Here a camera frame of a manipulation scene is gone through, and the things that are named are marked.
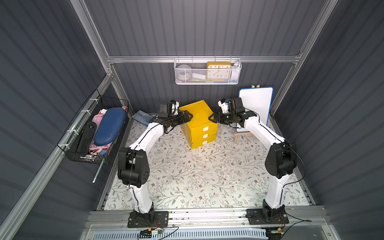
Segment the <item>yellow drawer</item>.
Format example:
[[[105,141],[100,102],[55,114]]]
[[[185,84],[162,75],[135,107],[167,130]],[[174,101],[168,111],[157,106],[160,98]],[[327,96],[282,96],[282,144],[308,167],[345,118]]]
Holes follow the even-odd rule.
[[[204,124],[191,127],[190,134],[192,137],[203,136],[205,134],[215,135],[217,131],[218,131],[218,124],[208,121]]]
[[[207,131],[196,130],[192,133],[190,139],[192,143],[198,141],[206,141],[209,137],[215,136],[218,132],[218,129],[209,129]]]
[[[199,139],[198,141],[191,144],[191,148],[196,149],[198,147],[201,147],[203,145],[206,145],[208,143],[215,141],[216,138],[217,138],[217,135],[213,135],[213,136],[207,137],[205,139]]]

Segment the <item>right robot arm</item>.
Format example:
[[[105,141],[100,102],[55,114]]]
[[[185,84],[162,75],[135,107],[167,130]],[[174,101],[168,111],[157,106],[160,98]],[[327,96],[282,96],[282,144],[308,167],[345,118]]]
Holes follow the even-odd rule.
[[[214,112],[209,120],[222,125],[239,124],[252,133],[268,150],[265,168],[270,174],[269,188],[264,207],[269,210],[281,209],[284,205],[285,186],[297,167],[297,154],[293,145],[274,133],[260,120],[260,115],[243,106],[241,98],[221,99],[220,111]]]

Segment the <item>yellow drawer cabinet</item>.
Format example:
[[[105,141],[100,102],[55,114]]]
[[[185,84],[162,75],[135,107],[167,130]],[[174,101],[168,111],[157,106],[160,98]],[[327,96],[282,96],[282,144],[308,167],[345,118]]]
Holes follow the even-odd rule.
[[[191,142],[191,134],[190,130],[191,127],[198,126],[201,124],[204,124],[209,121],[208,117],[213,113],[211,108],[208,106],[208,104],[204,101],[198,101],[189,105],[185,105],[179,108],[180,111],[188,111],[193,115],[193,118],[190,122],[181,125],[181,128],[183,130],[183,133],[185,134],[190,146],[192,144]]]

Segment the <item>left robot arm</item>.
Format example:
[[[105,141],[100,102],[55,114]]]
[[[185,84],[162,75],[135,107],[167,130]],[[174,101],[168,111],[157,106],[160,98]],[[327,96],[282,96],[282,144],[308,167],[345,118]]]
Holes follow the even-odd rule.
[[[179,102],[171,100],[160,104],[159,112],[150,119],[146,130],[129,147],[121,148],[118,152],[119,180],[126,186],[134,201],[134,211],[148,215],[153,209],[146,183],[150,176],[148,153],[156,141],[167,134],[168,128],[188,123],[193,114],[180,110]]]

